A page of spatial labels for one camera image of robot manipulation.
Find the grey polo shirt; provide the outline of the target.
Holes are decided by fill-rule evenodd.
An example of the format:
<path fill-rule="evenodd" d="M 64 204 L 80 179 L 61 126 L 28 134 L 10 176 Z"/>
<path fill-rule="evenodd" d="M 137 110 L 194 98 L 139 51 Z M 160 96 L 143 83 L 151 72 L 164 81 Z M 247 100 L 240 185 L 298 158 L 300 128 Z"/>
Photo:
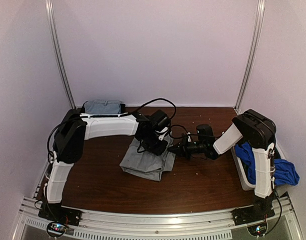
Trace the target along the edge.
<path fill-rule="evenodd" d="M 135 138 L 129 145 L 120 168 L 129 174 L 151 181 L 161 181 L 164 172 L 170 172 L 175 162 L 175 154 L 165 150 L 162 155 L 155 155 L 140 146 Z"/>

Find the blue garment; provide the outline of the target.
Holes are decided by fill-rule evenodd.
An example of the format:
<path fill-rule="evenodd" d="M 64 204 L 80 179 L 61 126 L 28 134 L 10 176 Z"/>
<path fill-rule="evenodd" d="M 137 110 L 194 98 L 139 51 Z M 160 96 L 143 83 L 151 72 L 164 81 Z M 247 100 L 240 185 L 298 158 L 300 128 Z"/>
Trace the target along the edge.
<path fill-rule="evenodd" d="M 241 146 L 234 146 L 235 154 L 240 158 L 242 162 L 242 167 L 245 172 L 247 181 L 254 185 L 256 181 L 255 177 L 255 158 L 252 151 L 252 147 L 249 143 L 245 142 Z M 288 162 L 287 160 L 275 158 L 275 184 L 277 186 L 288 184 L 295 186 L 299 183 L 300 177 L 295 170 L 293 163 Z"/>

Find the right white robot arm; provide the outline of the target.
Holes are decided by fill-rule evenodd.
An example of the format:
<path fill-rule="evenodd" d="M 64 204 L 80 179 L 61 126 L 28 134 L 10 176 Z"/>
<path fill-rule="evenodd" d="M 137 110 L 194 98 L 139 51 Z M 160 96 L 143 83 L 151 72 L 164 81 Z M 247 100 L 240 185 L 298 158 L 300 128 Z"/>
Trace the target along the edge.
<path fill-rule="evenodd" d="M 201 153 L 215 160 L 236 144 L 248 143 L 254 156 L 254 195 L 258 202 L 250 208 L 249 216 L 258 221 L 268 213 L 268 204 L 271 203 L 275 188 L 275 133 L 276 125 L 272 120 L 249 109 L 234 117 L 230 127 L 221 136 L 216 137 L 210 125 L 201 124 L 196 127 L 197 141 L 190 139 L 193 134 L 185 133 L 179 137 L 181 141 L 169 147 L 168 151 L 186 159 L 190 159 L 192 154 Z"/>

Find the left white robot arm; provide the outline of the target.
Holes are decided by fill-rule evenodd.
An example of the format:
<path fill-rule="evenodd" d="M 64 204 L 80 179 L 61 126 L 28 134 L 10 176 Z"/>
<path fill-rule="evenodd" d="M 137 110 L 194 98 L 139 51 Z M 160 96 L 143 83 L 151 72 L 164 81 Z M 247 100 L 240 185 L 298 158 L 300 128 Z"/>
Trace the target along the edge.
<path fill-rule="evenodd" d="M 107 115 L 68 111 L 51 134 L 54 142 L 48 150 L 51 171 L 44 187 L 45 202 L 48 203 L 45 214 L 54 222 L 64 218 L 64 210 L 56 204 L 62 202 L 69 172 L 82 157 L 85 140 L 106 136 L 134 136 L 139 142 L 140 151 L 158 156 L 168 146 L 165 137 L 170 123 L 170 117 L 160 109 L 149 116 L 137 111 Z"/>

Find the white laundry basket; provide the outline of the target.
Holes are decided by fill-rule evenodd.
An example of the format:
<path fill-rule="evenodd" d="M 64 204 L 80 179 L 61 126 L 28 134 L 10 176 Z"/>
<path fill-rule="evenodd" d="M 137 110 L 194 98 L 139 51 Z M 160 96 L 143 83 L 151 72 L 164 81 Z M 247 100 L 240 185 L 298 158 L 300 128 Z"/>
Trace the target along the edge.
<path fill-rule="evenodd" d="M 275 188 L 277 180 L 273 175 L 276 173 L 274 167 L 271 166 L 270 154 L 274 153 L 270 148 L 267 150 L 261 148 L 251 148 L 255 158 L 255 176 L 259 180 L 256 184 L 251 184 L 246 176 L 244 168 L 242 166 L 241 159 L 236 155 L 235 147 L 231 148 L 233 159 L 237 168 L 238 176 L 242 189 L 244 191 L 255 191 L 255 195 L 261 198 L 265 198 L 272 193 Z"/>

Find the folded black garment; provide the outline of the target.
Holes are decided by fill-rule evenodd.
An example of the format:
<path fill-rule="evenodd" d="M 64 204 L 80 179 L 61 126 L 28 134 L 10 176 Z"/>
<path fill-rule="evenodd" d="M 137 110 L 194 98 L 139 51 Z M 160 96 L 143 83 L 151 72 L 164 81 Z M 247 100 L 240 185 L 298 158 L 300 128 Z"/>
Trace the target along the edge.
<path fill-rule="evenodd" d="M 121 104 L 121 112 L 118 113 L 118 114 L 122 114 L 122 113 L 125 113 L 125 105 L 124 104 Z M 79 107 L 77 108 L 77 110 L 80 112 L 80 113 L 85 113 L 85 109 L 84 107 Z"/>

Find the front aluminium rail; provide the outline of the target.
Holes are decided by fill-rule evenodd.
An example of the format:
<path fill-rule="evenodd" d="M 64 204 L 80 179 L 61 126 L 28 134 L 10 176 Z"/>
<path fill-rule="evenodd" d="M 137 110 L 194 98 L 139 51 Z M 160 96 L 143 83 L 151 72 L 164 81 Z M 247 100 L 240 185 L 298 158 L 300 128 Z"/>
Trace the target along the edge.
<path fill-rule="evenodd" d="M 11 240 L 54 240 L 46 232 L 49 220 L 38 216 L 36 200 L 24 197 Z M 236 225 L 228 208 L 183 214 L 119 214 L 80 210 L 79 225 L 69 225 L 59 240 L 300 240 L 303 239 L 289 197 L 281 197 L 281 218 L 265 237 L 253 236 L 251 223 Z"/>

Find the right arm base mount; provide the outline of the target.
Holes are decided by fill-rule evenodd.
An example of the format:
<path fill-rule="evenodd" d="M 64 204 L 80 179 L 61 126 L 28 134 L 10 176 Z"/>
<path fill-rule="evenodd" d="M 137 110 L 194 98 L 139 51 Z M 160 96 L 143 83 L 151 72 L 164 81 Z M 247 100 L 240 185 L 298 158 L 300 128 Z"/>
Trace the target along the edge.
<path fill-rule="evenodd" d="M 263 222 L 267 218 L 275 216 L 275 212 L 271 206 L 263 210 L 258 205 L 243 208 L 237 207 L 231 211 L 231 214 L 236 226 L 257 221 Z"/>

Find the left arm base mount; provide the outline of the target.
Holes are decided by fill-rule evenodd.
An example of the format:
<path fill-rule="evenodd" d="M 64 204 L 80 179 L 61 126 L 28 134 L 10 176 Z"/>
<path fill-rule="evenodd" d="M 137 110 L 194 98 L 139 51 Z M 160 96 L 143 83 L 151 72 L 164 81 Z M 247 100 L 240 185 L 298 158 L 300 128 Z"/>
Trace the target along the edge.
<path fill-rule="evenodd" d="M 64 225 L 78 226 L 82 212 L 77 209 L 62 207 L 61 204 L 43 203 L 38 216 Z"/>

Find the right aluminium frame post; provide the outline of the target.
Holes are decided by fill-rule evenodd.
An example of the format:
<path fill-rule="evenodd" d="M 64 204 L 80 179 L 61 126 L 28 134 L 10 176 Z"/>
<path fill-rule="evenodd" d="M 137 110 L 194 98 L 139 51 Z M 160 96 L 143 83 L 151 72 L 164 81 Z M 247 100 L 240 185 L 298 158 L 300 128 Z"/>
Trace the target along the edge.
<path fill-rule="evenodd" d="M 240 86 L 240 90 L 238 93 L 238 97 L 234 106 L 234 109 L 237 113 L 240 112 L 240 107 L 243 101 L 243 98 L 246 93 L 247 84 L 250 80 L 252 68 L 254 65 L 255 57 L 256 57 L 256 51 L 259 45 L 259 40 L 261 37 L 262 32 L 262 26 L 265 16 L 265 0 L 258 0 L 257 1 L 257 9 L 256 9 L 256 16 L 255 16 L 255 22 L 254 22 L 254 28 L 253 28 L 253 34 L 250 44 L 250 49 L 247 57 L 247 62 L 242 78 L 242 83 Z"/>

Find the aluminium frame post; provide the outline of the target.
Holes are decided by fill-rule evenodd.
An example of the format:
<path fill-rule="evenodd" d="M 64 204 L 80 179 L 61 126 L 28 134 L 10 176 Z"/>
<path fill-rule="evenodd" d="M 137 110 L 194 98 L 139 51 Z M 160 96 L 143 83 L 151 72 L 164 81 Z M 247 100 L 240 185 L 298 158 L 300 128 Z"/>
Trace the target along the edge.
<path fill-rule="evenodd" d="M 259 45 L 259 40 L 261 37 L 262 32 L 262 26 L 265 16 L 265 0 L 258 0 L 257 1 L 257 9 L 256 9 L 256 16 L 255 16 L 255 22 L 254 22 L 254 28 L 253 28 L 253 34 L 250 44 L 250 49 L 247 57 L 247 62 L 242 78 L 242 83 L 240 86 L 240 90 L 238 93 L 238 97 L 234 106 L 234 109 L 237 113 L 240 112 L 240 107 L 243 101 L 243 98 L 246 93 L 247 84 L 250 80 L 252 68 L 254 65 L 255 57 L 256 57 L 256 51 Z"/>
<path fill-rule="evenodd" d="M 62 57 L 62 52 L 60 48 L 59 37 L 56 28 L 56 20 L 53 8 L 53 1 L 52 0 L 45 0 L 45 7 L 46 7 L 46 14 L 48 18 L 49 28 L 50 28 L 50 35 L 53 43 L 53 49 L 55 53 L 55 60 L 58 66 L 59 74 L 61 77 L 61 81 L 64 87 L 65 94 L 67 96 L 70 108 L 76 109 L 76 104 L 73 98 L 73 94 L 70 88 L 70 84 L 68 81 L 64 60 Z"/>

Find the left aluminium frame post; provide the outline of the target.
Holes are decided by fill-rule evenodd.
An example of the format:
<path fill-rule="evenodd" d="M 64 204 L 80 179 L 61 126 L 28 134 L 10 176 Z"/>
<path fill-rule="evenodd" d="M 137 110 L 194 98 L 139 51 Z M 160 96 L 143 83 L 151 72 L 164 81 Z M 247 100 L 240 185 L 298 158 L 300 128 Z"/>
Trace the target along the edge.
<path fill-rule="evenodd" d="M 61 81 L 64 87 L 65 94 L 67 96 L 70 108 L 76 109 L 76 104 L 73 98 L 73 94 L 70 88 L 70 84 L 68 81 L 64 60 L 62 57 L 62 52 L 60 48 L 59 37 L 56 28 L 56 20 L 53 8 L 53 1 L 52 0 L 45 0 L 45 7 L 46 7 L 46 14 L 48 18 L 49 28 L 50 28 L 50 35 L 53 43 L 53 49 L 55 53 L 55 60 L 58 66 L 59 74 L 61 77 Z"/>

